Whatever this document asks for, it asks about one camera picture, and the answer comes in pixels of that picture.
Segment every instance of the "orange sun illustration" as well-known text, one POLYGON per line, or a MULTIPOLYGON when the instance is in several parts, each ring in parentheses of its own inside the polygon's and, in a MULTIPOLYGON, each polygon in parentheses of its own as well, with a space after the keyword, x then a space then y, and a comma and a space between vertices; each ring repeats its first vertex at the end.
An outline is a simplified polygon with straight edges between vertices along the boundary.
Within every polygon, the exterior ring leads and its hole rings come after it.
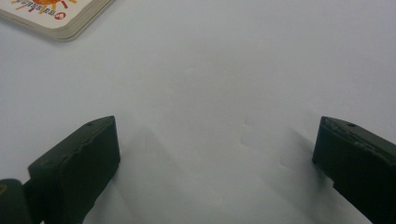
MULTIPOLYGON (((71 3, 74 3, 74 4, 77 2, 76 0, 68 0, 68 1, 71 2, 71 3)), ((12 0, 11 1, 12 4, 15 4, 15 3, 18 3, 18 2, 20 2, 20 1, 16 1, 16 0, 12 0)), ((55 11, 56 10, 56 4, 58 2, 61 2, 61 4, 64 6, 64 8, 68 8, 65 0, 33 0, 33 2, 42 6, 39 9, 38 14, 42 14, 47 9, 48 6, 51 6, 51 9, 55 11)), ((17 7, 16 9, 19 10, 21 8, 24 8, 24 7, 26 7, 26 5, 22 5, 20 7, 17 7)), ((35 10, 34 7, 29 9, 29 12, 32 12, 33 10, 35 10)))

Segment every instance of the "dark green plastic piece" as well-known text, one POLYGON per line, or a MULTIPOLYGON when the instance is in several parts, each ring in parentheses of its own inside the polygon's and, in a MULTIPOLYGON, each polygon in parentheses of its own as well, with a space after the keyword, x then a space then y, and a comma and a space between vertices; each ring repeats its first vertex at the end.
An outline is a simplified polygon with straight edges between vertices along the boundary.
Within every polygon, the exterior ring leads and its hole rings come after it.
MULTIPOLYGON (((17 184, 8 188, 20 200, 9 203, 7 194, 0 194, 0 208, 13 209, 18 204, 22 211, 29 211, 22 216, 29 221, 16 223, 82 223, 119 163, 115 118, 93 120, 34 161, 23 190, 17 184)), ((0 223, 8 223, 4 220, 12 216, 0 217, 0 223)))
POLYGON ((313 162, 374 224, 396 223, 396 146, 356 124, 322 117, 313 162))

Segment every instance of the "small hole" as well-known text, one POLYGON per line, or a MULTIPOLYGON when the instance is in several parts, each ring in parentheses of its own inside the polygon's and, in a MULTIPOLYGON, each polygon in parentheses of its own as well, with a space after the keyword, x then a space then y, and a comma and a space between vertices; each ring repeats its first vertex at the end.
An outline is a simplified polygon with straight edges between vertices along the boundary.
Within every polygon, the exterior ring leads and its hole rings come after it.
POLYGON ((7 190, 7 185, 1 184, 1 185, 0 185, 0 194, 6 192, 6 190, 7 190))

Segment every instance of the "clamp jaw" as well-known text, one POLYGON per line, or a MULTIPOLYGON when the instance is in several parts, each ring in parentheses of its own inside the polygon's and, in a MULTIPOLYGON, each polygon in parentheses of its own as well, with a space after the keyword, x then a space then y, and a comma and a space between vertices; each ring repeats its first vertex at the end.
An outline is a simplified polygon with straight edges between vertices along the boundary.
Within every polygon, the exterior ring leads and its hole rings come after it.
POLYGON ((115 118, 88 122, 34 161, 25 184, 0 180, 0 222, 82 223, 119 163, 115 118))
POLYGON ((322 117, 313 163, 374 224, 396 223, 396 146, 340 119, 322 117))

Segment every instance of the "white table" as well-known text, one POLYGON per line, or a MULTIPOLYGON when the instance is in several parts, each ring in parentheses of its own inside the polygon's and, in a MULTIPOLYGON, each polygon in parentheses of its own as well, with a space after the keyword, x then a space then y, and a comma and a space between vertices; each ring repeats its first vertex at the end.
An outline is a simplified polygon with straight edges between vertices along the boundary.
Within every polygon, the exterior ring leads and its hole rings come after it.
POLYGON ((84 223, 370 223, 311 162, 319 119, 396 142, 396 2, 117 0, 77 40, 0 22, 0 178, 117 119, 84 223))

